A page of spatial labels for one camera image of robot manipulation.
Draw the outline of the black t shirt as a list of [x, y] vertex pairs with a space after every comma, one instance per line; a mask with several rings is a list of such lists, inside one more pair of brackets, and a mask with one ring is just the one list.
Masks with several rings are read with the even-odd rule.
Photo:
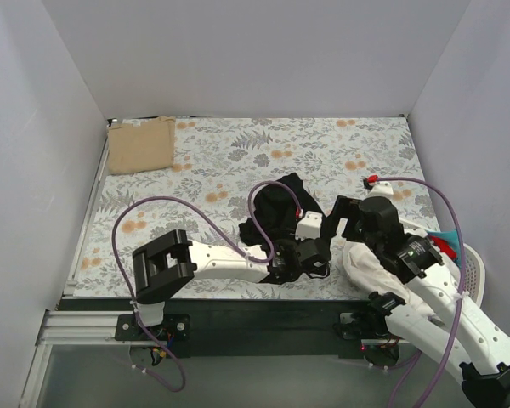
[[[255, 223], [261, 225], [262, 230], [274, 245], [274, 242], [280, 239], [296, 240], [295, 229], [299, 208], [316, 213], [322, 212], [319, 204], [303, 187], [303, 181], [296, 173], [283, 176], [278, 181], [288, 186], [298, 201], [294, 201], [294, 197], [280, 186], [269, 184], [254, 196], [254, 214], [239, 225], [241, 242], [250, 247], [261, 246], [265, 252], [269, 252], [269, 246]], [[282, 285], [295, 281], [271, 280], [271, 265], [268, 266], [268, 271], [269, 275], [263, 279], [264, 283]]]

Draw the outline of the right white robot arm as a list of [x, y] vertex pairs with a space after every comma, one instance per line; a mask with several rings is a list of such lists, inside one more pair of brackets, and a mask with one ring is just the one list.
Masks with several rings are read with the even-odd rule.
[[510, 337], [461, 291], [443, 254], [428, 236], [409, 233], [392, 202], [339, 196], [326, 220], [330, 235], [346, 220], [342, 237], [360, 242], [441, 320], [436, 326], [402, 297], [373, 292], [369, 306], [388, 331], [438, 363], [475, 407], [510, 407]]

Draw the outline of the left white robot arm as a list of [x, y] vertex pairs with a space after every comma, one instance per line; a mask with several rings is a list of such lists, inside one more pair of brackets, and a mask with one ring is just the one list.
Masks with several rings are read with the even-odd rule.
[[244, 247], [239, 254], [228, 246], [192, 241], [182, 229], [168, 232], [133, 252], [134, 309], [145, 326], [157, 326], [164, 321], [166, 301], [191, 281], [282, 285], [301, 275], [328, 275], [332, 254], [325, 240], [280, 239], [274, 246], [275, 256], [270, 262], [255, 263], [252, 257], [269, 255], [266, 244]]

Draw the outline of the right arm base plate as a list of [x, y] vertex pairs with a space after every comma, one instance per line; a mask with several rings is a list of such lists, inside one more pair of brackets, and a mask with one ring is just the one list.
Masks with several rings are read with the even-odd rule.
[[344, 340], [374, 340], [380, 349], [394, 348], [400, 341], [400, 337], [390, 333], [384, 317], [376, 312], [342, 313], [333, 330]]

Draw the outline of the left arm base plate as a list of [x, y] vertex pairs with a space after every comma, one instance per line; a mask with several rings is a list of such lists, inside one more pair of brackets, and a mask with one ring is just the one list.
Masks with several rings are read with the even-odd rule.
[[[190, 336], [190, 316], [188, 314], [166, 314], [164, 321], [155, 326], [148, 326], [147, 330], [160, 341], [173, 340], [186, 341]], [[118, 316], [116, 341], [142, 342], [149, 341], [145, 331], [137, 323], [134, 314], [121, 314]]]

